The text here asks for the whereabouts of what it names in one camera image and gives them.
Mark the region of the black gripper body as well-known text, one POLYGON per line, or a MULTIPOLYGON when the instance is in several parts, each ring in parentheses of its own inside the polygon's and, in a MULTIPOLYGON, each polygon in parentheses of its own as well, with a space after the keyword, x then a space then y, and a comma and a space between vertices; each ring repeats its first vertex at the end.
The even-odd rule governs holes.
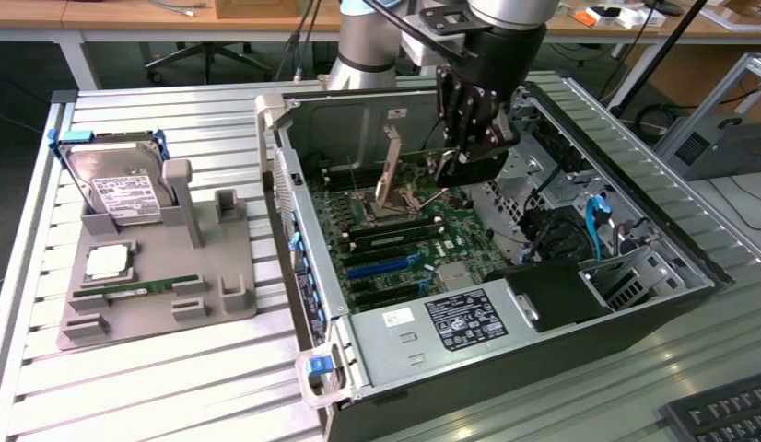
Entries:
POLYGON ((464 60, 443 66, 446 77, 438 78, 439 88, 451 90, 459 82, 510 98, 528 74, 546 33, 546 24, 526 30, 468 32, 462 47, 464 60))

